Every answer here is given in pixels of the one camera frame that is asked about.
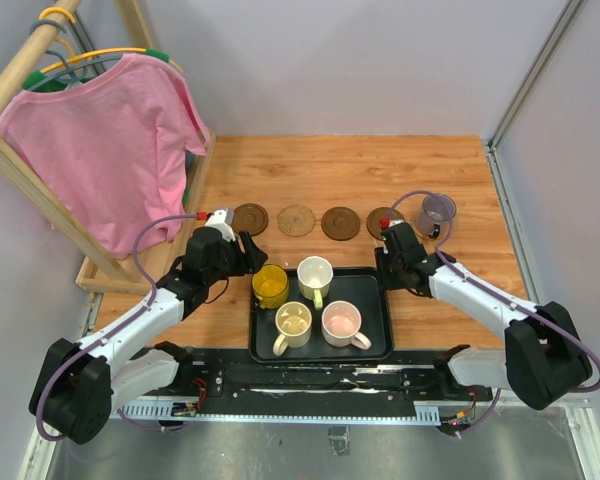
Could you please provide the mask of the yellow transparent cup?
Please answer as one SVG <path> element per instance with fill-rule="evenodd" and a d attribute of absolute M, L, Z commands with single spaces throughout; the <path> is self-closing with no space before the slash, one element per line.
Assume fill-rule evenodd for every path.
<path fill-rule="evenodd" d="M 261 309 L 277 309 L 289 296 L 289 279 L 278 265 L 264 265 L 251 280 L 255 302 Z"/>

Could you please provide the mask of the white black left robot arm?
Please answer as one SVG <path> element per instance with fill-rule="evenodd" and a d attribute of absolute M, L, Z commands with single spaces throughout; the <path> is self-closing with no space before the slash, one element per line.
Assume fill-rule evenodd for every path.
<path fill-rule="evenodd" d="M 29 403 L 38 433 L 85 444 L 137 397 L 161 388 L 187 393 L 192 356 L 170 342 L 153 348 L 148 342 L 203 305 L 214 284 L 255 274 L 267 259 L 246 231 L 232 237 L 216 227 L 196 229 L 184 255 L 134 308 L 88 337 L 49 347 Z"/>

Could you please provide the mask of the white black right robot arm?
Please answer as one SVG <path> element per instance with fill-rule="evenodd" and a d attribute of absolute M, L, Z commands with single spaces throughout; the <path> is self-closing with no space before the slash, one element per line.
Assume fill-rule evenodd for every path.
<path fill-rule="evenodd" d="M 384 244 L 375 258 L 386 289 L 447 303 L 504 342 L 501 349 L 458 345 L 438 356 L 432 378 L 440 397 L 454 400 L 479 386 L 510 390 L 542 410 L 590 379 L 590 357 L 562 305 L 536 305 L 494 287 L 450 255 L 428 253 L 404 221 L 380 225 Z"/>

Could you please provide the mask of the pink ceramic mug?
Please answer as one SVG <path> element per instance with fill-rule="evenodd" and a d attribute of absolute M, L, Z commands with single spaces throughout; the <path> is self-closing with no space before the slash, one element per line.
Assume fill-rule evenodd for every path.
<path fill-rule="evenodd" d="M 322 312 L 322 334 L 325 341 L 333 347 L 354 346 L 361 350 L 368 350 L 372 343 L 361 332 L 361 326 L 361 313 L 349 302 L 331 302 Z"/>

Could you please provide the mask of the purple transparent cup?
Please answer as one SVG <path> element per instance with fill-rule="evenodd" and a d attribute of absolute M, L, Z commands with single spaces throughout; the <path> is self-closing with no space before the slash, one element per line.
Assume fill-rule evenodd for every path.
<path fill-rule="evenodd" d="M 456 211 L 456 204 L 449 196 L 442 193 L 434 193 L 425 196 L 416 220 L 418 218 L 429 218 L 438 222 L 441 225 L 441 232 L 438 238 L 440 239 L 448 231 L 449 224 L 454 219 Z"/>

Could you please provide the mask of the white ceramic mug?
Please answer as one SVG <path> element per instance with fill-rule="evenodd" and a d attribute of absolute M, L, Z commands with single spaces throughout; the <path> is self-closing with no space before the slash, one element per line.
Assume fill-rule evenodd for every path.
<path fill-rule="evenodd" d="M 331 263 L 319 256 L 310 256 L 300 262 L 296 269 L 301 295 L 322 310 L 328 295 L 334 271 Z"/>

